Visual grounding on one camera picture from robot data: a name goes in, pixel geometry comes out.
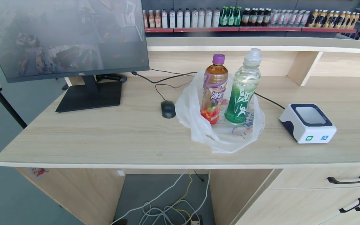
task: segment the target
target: bottle label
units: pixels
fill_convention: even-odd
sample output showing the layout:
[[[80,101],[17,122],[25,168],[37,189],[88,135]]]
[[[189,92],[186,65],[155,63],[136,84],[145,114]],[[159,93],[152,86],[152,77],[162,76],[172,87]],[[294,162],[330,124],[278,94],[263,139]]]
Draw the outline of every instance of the bottle label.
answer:
[[[309,15],[308,14],[305,14],[303,17],[302,17],[302,20],[301,20],[301,24],[302,25],[305,25],[308,21],[308,18],[309,18]]]
[[[337,18],[337,25],[341,26],[341,24],[343,23],[343,18],[342,17],[338,17]]]
[[[257,20],[257,18],[258,18],[258,16],[253,15],[253,16],[252,16],[252,19],[251,19],[251,22],[252,22],[252,23],[255,23],[256,20]]]
[[[167,14],[162,14],[162,28],[168,28],[168,16],[167,16]]]
[[[154,19],[150,19],[150,27],[151,28],[155,27],[155,20]]]
[[[222,105],[227,80],[220,83],[209,84],[210,77],[211,74],[205,73],[201,115],[207,119],[210,124],[216,124],[219,121],[220,106]]]
[[[273,17],[272,17],[272,20],[270,21],[271,24],[274,24],[277,22],[277,17],[278,17],[278,14],[274,14]]]
[[[241,19],[241,21],[243,22],[243,23],[248,23],[248,19],[250,18],[250,16],[248,15],[243,15],[242,16],[242,19]]]
[[[218,27],[219,26],[219,21],[220,21],[220,12],[216,12],[216,13],[213,14],[212,26],[213,27]]]
[[[291,17],[290,24],[294,24],[296,18],[297,18],[297,15],[293,15],[293,16]]]
[[[326,18],[326,17],[324,17],[324,16],[319,17],[319,21],[318,21],[317,23],[318,23],[318,24],[323,24],[325,18]]]
[[[169,26],[170,28],[176,27],[176,13],[174,12],[169,13]]]
[[[207,11],[205,13],[205,27],[210,27],[212,23],[212,12]]]
[[[229,105],[224,114],[231,123],[243,123],[247,117],[247,107],[255,92],[254,87],[243,87],[233,83]]]
[[[158,28],[161,26],[160,19],[155,19],[155,26]]]
[[[333,21],[333,17],[329,17],[329,19],[327,20],[327,24],[331,25],[331,22]]]
[[[319,22],[319,18],[320,18],[319,16],[316,17],[315,24],[317,24]]]
[[[278,24],[283,24],[284,16],[285,15],[283,14],[279,17],[279,21],[277,22]]]
[[[266,15],[263,19],[263,22],[264,23],[269,23],[269,20],[270,20],[270,15]]]
[[[258,22],[258,23],[262,23],[262,22],[263,22],[263,17],[264,17],[264,16],[258,16],[258,17],[257,17],[257,22]]]
[[[234,19],[234,25],[235,25],[235,26],[239,26],[240,23],[241,23],[241,18],[240,18],[240,17],[236,17],[236,18]]]
[[[234,24],[234,17],[229,18],[229,26],[233,26]]]
[[[333,26],[336,24],[337,18],[338,18],[338,17],[333,17],[333,18],[331,19],[331,24],[332,24]]]
[[[227,17],[223,17],[223,23],[222,23],[223,26],[226,26],[227,25]]]
[[[302,14],[298,15],[295,24],[300,24],[302,19],[303,19],[303,15]]]

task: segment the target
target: computer mouse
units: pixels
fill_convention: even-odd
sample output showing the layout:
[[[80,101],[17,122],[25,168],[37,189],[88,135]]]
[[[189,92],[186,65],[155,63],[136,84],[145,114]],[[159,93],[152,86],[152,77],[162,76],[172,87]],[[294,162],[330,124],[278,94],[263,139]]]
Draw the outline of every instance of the computer mouse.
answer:
[[[163,117],[170,119],[176,116],[176,110],[174,110],[174,103],[172,101],[163,101],[160,103],[160,107]]]

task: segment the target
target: iced tea bottle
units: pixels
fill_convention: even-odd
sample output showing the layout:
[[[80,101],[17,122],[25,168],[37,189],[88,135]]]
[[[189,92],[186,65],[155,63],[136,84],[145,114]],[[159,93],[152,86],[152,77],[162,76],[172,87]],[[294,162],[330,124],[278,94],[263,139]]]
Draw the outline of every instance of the iced tea bottle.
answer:
[[[216,124],[219,121],[220,106],[226,90],[228,71],[223,66],[223,54],[213,55],[212,63],[206,68],[204,74],[201,115],[210,124]]]

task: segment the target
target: yellow cable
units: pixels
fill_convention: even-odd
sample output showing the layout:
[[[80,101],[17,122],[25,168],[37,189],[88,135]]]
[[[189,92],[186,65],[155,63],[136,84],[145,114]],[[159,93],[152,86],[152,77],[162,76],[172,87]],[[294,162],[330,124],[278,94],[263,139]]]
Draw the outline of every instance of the yellow cable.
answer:
[[[185,194],[185,195],[183,195],[183,197],[179,198],[179,199],[175,202],[175,204],[176,204],[176,203],[178,203],[178,202],[179,202],[179,201],[181,201],[184,197],[186,197],[186,196],[187,196],[187,194],[188,194],[188,190],[190,189],[190,185],[191,185],[191,183],[193,182],[193,179],[191,178],[191,174],[193,174],[194,170],[195,170],[195,169],[193,169],[193,170],[190,172],[190,175],[189,175],[189,178],[190,178],[190,183],[188,184],[186,194]],[[173,209],[174,209],[174,210],[176,210],[176,211],[185,212],[185,213],[188,215],[188,217],[189,217],[189,218],[191,217],[191,216],[190,216],[190,214],[189,214],[187,211],[185,211],[185,210],[182,210],[182,209],[177,209],[177,208],[174,208],[174,207],[173,207]]]

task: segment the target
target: plastic bag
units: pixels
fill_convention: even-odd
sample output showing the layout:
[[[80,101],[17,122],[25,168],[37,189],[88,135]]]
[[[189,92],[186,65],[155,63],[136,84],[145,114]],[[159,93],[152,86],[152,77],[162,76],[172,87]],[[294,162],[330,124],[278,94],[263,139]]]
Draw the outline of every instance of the plastic bag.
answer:
[[[214,153],[234,153],[254,142],[265,127],[265,114],[254,95],[248,104],[247,118],[242,124],[233,125],[224,118],[228,106],[233,74],[229,74],[220,109],[220,119],[211,125],[201,116],[204,72],[199,71],[190,85],[184,88],[176,102],[176,115],[180,123],[191,129],[191,139],[211,146]]]

